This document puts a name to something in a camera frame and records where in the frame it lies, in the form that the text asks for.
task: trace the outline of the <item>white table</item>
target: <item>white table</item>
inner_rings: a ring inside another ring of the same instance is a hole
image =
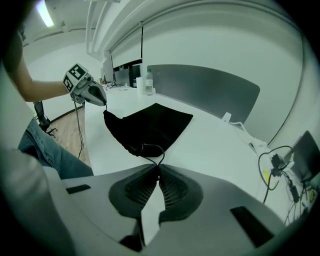
[[[267,188],[259,175],[257,155],[240,139],[239,129],[208,112],[159,94],[138,97],[134,88],[107,91],[108,111],[119,118],[154,103],[193,115],[183,133],[165,152],[164,164],[227,180],[263,201]],[[89,103],[85,106],[85,139],[94,175],[148,164],[148,160],[130,154],[112,136],[104,123],[104,110]],[[134,131],[134,127],[128,128],[128,133]],[[266,205],[285,220],[290,203],[282,177],[277,189],[269,192]]]

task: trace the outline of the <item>ceiling light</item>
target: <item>ceiling light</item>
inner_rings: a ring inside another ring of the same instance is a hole
[[[44,21],[45,25],[47,27],[52,27],[54,25],[54,22],[52,21],[49,15],[45,0],[41,0],[40,2],[38,2],[35,7],[38,13],[40,14],[42,20]]]

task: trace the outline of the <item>water bottle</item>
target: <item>water bottle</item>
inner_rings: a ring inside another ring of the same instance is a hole
[[[145,87],[144,87],[145,95],[154,94],[154,79],[151,73],[151,69],[147,69],[147,73],[145,76]]]

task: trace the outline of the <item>black cloth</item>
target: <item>black cloth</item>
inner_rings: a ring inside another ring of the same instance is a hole
[[[105,110],[104,123],[113,137],[135,156],[159,157],[180,136],[193,115],[155,103],[124,118]]]

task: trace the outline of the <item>ceiling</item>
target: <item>ceiling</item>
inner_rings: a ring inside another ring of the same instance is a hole
[[[84,0],[46,0],[48,12],[54,23],[47,27],[34,8],[23,24],[23,44],[30,44],[50,35],[55,35],[71,30],[86,29],[89,1]],[[99,1],[93,14],[92,28],[95,28],[104,1]]]

